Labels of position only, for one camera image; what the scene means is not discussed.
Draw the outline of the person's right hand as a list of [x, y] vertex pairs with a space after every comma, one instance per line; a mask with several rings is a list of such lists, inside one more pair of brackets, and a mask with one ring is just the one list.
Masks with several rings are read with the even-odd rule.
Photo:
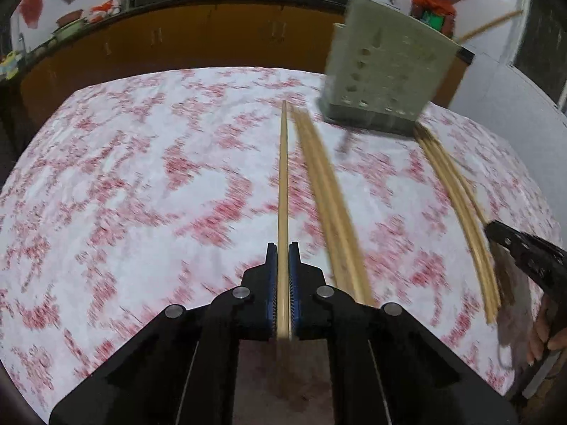
[[535, 361], [540, 361], [545, 348], [549, 351], [562, 350], [567, 346], [566, 329], [559, 330], [554, 336], [550, 335], [550, 324], [547, 320], [547, 310], [552, 300], [548, 295], [543, 295], [537, 317], [533, 321], [529, 332], [527, 363], [532, 366]]

